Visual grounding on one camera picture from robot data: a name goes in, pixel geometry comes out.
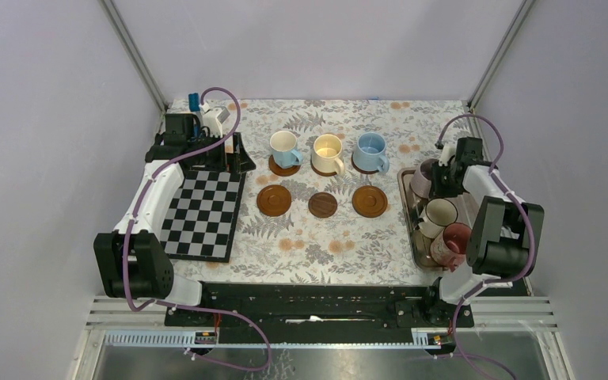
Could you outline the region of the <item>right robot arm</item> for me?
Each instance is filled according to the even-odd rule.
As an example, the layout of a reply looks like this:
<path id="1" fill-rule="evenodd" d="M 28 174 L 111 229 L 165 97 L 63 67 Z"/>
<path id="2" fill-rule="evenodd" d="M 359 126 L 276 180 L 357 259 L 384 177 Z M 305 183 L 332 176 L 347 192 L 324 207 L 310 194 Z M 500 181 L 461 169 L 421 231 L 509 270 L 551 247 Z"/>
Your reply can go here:
<path id="1" fill-rule="evenodd" d="M 478 205 L 465 247 L 465 263 L 439 277 L 420 306 L 430 325 L 445 325 L 490 285 L 511 284 L 534 269 L 544 209 L 526 202 L 501 179 L 482 154 L 479 138 L 437 142 L 439 160 L 431 167 L 432 200 L 468 193 Z"/>

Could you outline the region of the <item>lilac mug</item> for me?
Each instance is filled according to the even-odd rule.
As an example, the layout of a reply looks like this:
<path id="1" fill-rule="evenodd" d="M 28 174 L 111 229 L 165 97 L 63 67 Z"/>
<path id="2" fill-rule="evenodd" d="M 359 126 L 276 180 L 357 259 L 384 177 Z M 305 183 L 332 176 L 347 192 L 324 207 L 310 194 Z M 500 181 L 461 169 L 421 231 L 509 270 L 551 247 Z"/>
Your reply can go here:
<path id="1" fill-rule="evenodd" d="M 422 161 L 414 171 L 413 177 L 410 180 L 410 188 L 412 192 L 422 199 L 429 199 L 432 186 L 432 167 L 438 164 L 436 158 L 429 158 Z"/>

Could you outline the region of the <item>dark walnut coaster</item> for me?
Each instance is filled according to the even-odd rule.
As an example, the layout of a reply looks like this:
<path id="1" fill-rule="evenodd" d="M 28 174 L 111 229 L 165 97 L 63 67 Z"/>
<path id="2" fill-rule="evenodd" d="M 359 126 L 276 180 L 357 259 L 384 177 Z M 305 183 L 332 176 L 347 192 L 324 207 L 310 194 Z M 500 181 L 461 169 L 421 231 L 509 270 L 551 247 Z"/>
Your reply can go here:
<path id="1" fill-rule="evenodd" d="M 309 212 L 321 219 L 334 215 L 338 208 L 338 202 L 330 193 L 318 192 L 313 194 L 308 201 Z"/>

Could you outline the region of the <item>pink patterned mug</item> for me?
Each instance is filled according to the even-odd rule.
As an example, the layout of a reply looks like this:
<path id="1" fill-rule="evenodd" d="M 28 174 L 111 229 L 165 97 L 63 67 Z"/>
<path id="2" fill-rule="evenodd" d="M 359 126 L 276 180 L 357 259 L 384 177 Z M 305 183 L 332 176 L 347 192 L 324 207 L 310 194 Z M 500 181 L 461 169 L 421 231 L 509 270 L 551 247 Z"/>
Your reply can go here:
<path id="1" fill-rule="evenodd" d="M 438 265 L 454 272 L 466 261 L 466 250 L 472 230 L 455 222 L 445 227 L 430 246 L 430 256 Z"/>

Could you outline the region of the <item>light blue faceted mug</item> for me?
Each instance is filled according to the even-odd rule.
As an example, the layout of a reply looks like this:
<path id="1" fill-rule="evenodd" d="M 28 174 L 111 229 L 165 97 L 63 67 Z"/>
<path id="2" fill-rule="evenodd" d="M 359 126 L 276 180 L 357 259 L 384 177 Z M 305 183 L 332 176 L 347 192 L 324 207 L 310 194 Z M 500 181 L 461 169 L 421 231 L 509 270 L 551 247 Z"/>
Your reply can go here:
<path id="1" fill-rule="evenodd" d="M 272 158 L 278 167 L 289 169 L 302 164 L 302 154 L 297 147 L 297 136 L 290 131 L 277 131 L 270 140 Z"/>

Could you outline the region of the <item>cream yellow mug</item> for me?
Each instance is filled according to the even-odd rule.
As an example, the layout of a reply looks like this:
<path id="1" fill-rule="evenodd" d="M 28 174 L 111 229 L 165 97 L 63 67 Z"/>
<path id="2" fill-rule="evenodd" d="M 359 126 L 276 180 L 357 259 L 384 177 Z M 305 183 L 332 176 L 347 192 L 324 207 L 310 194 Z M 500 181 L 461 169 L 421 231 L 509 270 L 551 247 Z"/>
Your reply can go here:
<path id="1" fill-rule="evenodd" d="M 324 177 L 343 176 L 346 168 L 342 153 L 342 142 L 337 136 L 321 135 L 313 143 L 312 168 Z"/>

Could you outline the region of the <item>white mug black rim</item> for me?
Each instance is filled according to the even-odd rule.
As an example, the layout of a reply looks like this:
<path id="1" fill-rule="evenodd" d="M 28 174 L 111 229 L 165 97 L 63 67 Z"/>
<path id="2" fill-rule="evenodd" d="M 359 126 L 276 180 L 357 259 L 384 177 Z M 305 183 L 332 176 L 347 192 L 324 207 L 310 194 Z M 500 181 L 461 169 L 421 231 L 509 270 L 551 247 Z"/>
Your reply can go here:
<path id="1" fill-rule="evenodd" d="M 458 209 L 448 199 L 432 199 L 421 211 L 416 230 L 426 238 L 435 239 L 443 230 L 458 219 Z"/>

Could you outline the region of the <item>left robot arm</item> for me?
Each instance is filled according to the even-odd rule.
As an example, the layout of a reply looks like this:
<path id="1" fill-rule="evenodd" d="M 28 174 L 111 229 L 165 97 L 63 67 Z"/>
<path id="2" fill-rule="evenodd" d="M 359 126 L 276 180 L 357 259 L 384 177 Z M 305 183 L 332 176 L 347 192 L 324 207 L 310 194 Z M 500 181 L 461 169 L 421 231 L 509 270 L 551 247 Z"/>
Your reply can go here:
<path id="1" fill-rule="evenodd" d="M 108 297 L 126 299 L 135 312 L 160 300 L 184 305 L 184 316 L 194 325 L 213 318 L 214 305 L 201 296 L 201 283 L 174 279 L 160 235 L 174 193 L 191 173 L 242 175 L 256 168 L 237 127 L 222 132 L 225 119 L 223 108 L 165 115 L 165 131 L 146 153 L 143 178 L 126 215 L 93 243 Z"/>

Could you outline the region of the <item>metal tray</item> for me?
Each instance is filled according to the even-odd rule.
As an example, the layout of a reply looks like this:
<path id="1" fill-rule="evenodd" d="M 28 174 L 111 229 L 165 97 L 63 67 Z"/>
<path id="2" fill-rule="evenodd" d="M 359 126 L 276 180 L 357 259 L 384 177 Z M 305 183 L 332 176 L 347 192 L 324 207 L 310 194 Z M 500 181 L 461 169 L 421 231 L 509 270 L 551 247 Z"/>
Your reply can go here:
<path id="1" fill-rule="evenodd" d="M 417 229 L 417 220 L 427 205 L 428 200 L 420 198 L 411 189 L 410 182 L 415 172 L 416 167 L 408 167 L 401 169 L 397 174 L 412 258 L 415 265 L 424 272 L 448 272 L 449 269 L 447 267 L 439 265 L 430 256 L 430 247 L 433 239 L 425 237 Z M 479 210 L 477 201 L 469 193 L 465 193 L 457 198 L 449 198 L 449 200 L 458 210 L 457 222 L 472 227 Z"/>

